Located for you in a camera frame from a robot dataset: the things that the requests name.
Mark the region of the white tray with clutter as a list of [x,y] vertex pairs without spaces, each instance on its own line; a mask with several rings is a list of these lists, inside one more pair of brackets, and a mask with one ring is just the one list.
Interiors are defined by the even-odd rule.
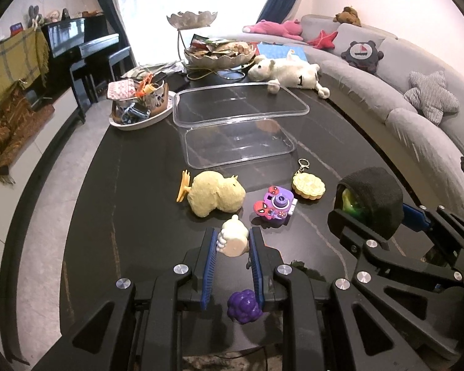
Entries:
[[175,96],[161,72],[113,81],[107,89],[107,99],[112,102],[109,123],[120,131],[150,127],[172,113]]

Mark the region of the yellow plaid blanket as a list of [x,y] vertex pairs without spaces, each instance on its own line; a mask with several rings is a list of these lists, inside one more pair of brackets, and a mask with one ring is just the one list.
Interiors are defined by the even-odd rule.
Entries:
[[0,43],[0,104],[14,86],[27,88],[38,77],[46,85],[49,60],[47,39],[29,28]]

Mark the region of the mooncake cookie keychain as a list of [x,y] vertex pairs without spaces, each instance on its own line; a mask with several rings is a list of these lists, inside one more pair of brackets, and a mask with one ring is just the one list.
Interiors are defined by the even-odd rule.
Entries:
[[324,196],[325,183],[316,175],[309,173],[310,162],[306,158],[298,159],[299,169],[292,176],[292,188],[296,195],[312,201]]

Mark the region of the purple spiderman toy camera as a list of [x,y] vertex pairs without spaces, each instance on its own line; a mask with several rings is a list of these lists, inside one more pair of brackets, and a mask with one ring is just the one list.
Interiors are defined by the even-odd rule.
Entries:
[[253,205],[254,212],[263,220],[281,225],[293,215],[298,200],[294,194],[283,187],[271,185],[265,192],[263,199]]

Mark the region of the red star pillow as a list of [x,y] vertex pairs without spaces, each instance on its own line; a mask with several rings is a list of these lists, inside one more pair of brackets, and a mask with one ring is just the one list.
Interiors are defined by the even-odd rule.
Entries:
[[322,49],[322,50],[334,49],[335,45],[333,41],[337,37],[337,35],[338,35],[338,31],[327,33],[324,30],[321,30],[318,37],[316,37],[315,39],[309,40],[307,43],[315,49]]

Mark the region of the brown patterned throw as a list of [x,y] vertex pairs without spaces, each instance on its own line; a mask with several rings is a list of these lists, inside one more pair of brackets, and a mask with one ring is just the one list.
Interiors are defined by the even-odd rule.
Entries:
[[20,85],[15,84],[0,104],[0,181],[15,183],[9,175],[11,165],[24,145],[41,131],[55,109],[47,104],[34,110]]

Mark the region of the black piano bench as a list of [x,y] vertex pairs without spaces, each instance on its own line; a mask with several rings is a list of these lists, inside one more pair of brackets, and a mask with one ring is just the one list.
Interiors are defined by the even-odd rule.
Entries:
[[134,65],[130,46],[111,46],[72,64],[69,74],[80,116],[85,117],[91,105],[101,99],[108,83],[120,79]]

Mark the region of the two-tier silver snack stand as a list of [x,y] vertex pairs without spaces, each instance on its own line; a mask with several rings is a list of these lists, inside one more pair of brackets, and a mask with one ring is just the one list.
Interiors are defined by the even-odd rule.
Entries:
[[207,28],[217,15],[217,12],[211,11],[186,11],[166,17],[167,22],[178,31],[178,58],[190,81],[209,75],[226,81],[242,80],[254,64],[256,46],[252,43],[194,34],[189,45],[184,44],[184,30]]

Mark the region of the yellow plush chick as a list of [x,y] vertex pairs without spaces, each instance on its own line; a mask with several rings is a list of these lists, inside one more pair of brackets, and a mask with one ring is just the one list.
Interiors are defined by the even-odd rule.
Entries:
[[235,214],[242,208],[245,195],[237,176],[224,177],[216,171],[203,171],[191,179],[190,172],[183,170],[176,202],[186,198],[193,213],[205,218],[216,209]]

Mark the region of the clear plastic bin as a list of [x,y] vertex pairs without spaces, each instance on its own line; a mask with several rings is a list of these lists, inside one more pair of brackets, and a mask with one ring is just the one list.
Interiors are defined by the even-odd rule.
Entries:
[[265,82],[187,89],[172,103],[185,161],[200,170],[289,154],[294,142],[279,120],[309,112],[292,91],[272,94]]

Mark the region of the purple grape toy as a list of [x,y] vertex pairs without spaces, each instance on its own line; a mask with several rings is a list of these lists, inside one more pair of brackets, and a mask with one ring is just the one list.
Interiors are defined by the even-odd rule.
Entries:
[[250,289],[234,292],[230,296],[227,306],[228,317],[240,324],[255,322],[263,315],[256,301],[256,295]]

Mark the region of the grey curved sofa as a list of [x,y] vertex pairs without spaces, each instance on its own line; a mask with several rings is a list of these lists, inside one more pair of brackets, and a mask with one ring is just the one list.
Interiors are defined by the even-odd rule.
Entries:
[[[359,126],[387,157],[417,202],[436,208],[443,205],[464,219],[464,77],[441,59],[405,39],[371,27],[333,22],[315,14],[301,19],[307,60],[321,67],[321,82],[331,91],[331,101]],[[307,42],[321,30],[338,31],[334,49],[315,49]],[[341,54],[350,43],[373,40],[384,58],[376,73],[350,66]],[[429,75],[443,70],[447,89],[459,101],[457,114],[432,124],[405,98],[411,71]]]

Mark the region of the blue book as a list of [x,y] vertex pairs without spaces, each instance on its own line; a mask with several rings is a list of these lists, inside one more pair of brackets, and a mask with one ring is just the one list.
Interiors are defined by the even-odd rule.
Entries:
[[290,51],[300,59],[307,61],[306,54],[302,46],[299,45],[273,45],[259,43],[257,45],[259,54],[264,55],[267,59],[282,59],[286,58]]

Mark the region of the white plush sheep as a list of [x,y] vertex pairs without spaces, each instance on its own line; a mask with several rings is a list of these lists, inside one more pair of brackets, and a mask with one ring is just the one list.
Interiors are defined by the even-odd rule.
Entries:
[[320,74],[319,64],[308,63],[290,49],[286,58],[270,59],[264,54],[258,55],[247,76],[251,81],[265,82],[271,94],[277,94],[282,87],[310,89],[326,100],[330,97],[330,90],[320,84]]

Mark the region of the dark gear shaped cushion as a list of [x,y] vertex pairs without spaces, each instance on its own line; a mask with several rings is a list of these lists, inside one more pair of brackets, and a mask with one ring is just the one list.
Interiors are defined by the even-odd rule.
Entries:
[[353,41],[350,47],[341,54],[341,58],[350,66],[374,75],[379,62],[384,58],[384,53],[379,51],[373,40]]

